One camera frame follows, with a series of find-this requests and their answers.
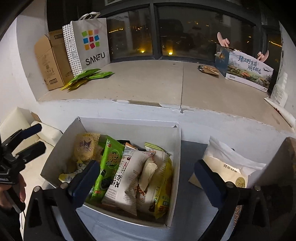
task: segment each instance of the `window frame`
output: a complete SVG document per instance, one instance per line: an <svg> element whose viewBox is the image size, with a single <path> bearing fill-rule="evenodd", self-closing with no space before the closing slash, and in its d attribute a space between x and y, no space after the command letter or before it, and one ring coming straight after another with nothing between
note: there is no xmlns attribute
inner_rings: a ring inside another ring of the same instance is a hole
<svg viewBox="0 0 296 241"><path fill-rule="evenodd" d="M96 11L96 2L93 2L93 9ZM174 6L174 7L192 7L198 9L204 9L209 11L215 11L221 14L228 15L230 17L236 18L247 24L253 26L254 29L254 43L253 43L253 56L259 51L263 51L263 41L266 39L264 37L264 31L261 28L261 16L260 14L252 14L248 12L242 6L235 3L222 0L122 0L105 6L101 9L101 18L107 18L114 16L116 14L133 11L142 8L148 8L150 14L151 22L151 38L152 38L152 56L134 56L134 57L124 57L111 59L113 62L121 61L131 61L131 60L145 60L145 59L162 59L162 60L176 60L176 61L187 61L194 63L203 63L208 65L215 65L215 62L190 58L190 57L178 57L178 56L163 56L161 48L161 40L159 33L159 14L158 7L163 6Z"/></svg>

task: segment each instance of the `sanfu logo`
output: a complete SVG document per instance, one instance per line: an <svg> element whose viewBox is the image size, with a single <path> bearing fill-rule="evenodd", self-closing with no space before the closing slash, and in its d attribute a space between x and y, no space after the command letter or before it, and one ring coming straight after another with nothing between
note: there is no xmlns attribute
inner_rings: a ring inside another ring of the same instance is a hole
<svg viewBox="0 0 296 241"><path fill-rule="evenodd" d="M96 61L99 61L100 58L105 58L105 52L99 53L97 55L94 55L94 56L92 56L90 58L85 59L86 65L90 65L90 64L92 64L92 63L94 63Z"/></svg>
<svg viewBox="0 0 296 241"><path fill-rule="evenodd" d="M100 46L99 30L88 30L81 33L83 36L83 43L85 50L93 49Z"/></svg>

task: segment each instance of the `glass pane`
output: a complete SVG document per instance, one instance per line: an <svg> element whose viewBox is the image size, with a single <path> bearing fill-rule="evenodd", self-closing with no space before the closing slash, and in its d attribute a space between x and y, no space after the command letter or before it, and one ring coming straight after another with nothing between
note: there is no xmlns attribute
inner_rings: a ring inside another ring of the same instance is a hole
<svg viewBox="0 0 296 241"><path fill-rule="evenodd" d="M148 8L107 18L107 31L111 59L152 55Z"/></svg>
<svg viewBox="0 0 296 241"><path fill-rule="evenodd" d="M264 62L268 66L274 69L272 74L272 79L270 81L269 90L272 91L276 83L276 79L279 73L279 66L281 62L281 33L276 31L267 31L267 40L268 40L268 51L269 55L267 60Z"/></svg>
<svg viewBox="0 0 296 241"><path fill-rule="evenodd" d="M253 27L227 15L188 7L159 7L162 53L215 60L217 33L230 47L252 55Z"/></svg>

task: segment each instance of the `black clamp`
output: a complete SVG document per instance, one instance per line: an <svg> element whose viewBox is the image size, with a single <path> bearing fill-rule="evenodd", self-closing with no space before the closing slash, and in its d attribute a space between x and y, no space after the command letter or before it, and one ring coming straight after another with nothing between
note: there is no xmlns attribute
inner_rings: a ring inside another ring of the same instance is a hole
<svg viewBox="0 0 296 241"><path fill-rule="evenodd" d="M21 213L26 208L25 203L20 201L17 194L19 193L19 173L25 168L25 164L44 154L46 147L42 141L39 141L20 151L15 156L12 155L12 152L23 140L40 132L41 129L41 124L36 124L25 130L18 130L3 143L1 143L0 138L0 184L12 185L4 193L18 213Z"/></svg>
<svg viewBox="0 0 296 241"><path fill-rule="evenodd" d="M204 160L194 165L194 174L203 187L212 206L218 208L214 219L199 241L218 241L223 237L236 206L242 210L228 241L269 241L270 223L266 201L259 186L238 188L232 182L224 182L212 172Z"/></svg>
<svg viewBox="0 0 296 241"><path fill-rule="evenodd" d="M74 241L95 241L76 212L87 198L100 173L100 164L92 160L71 182L55 189L33 189L25 221L24 241L65 241L52 206L56 206Z"/></svg>

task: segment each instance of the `screw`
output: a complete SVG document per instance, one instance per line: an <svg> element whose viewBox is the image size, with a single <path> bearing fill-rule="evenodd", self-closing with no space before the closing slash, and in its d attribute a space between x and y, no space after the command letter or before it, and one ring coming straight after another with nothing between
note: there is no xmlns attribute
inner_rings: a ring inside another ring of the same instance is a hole
<svg viewBox="0 0 296 241"><path fill-rule="evenodd" d="M226 186L228 188L233 188L234 187L234 184L232 182L226 182Z"/></svg>
<svg viewBox="0 0 296 241"><path fill-rule="evenodd" d="M34 187L33 191L38 192L40 190L40 188L41 188L40 186L36 186L36 187Z"/></svg>
<svg viewBox="0 0 296 241"><path fill-rule="evenodd" d="M61 189L66 189L68 187L68 183L62 183L61 185L60 185L60 188Z"/></svg>
<svg viewBox="0 0 296 241"><path fill-rule="evenodd" d="M255 186L254 186L254 189L255 189L256 191L260 191L260 190L261 190L261 187L260 187L259 185L255 185Z"/></svg>

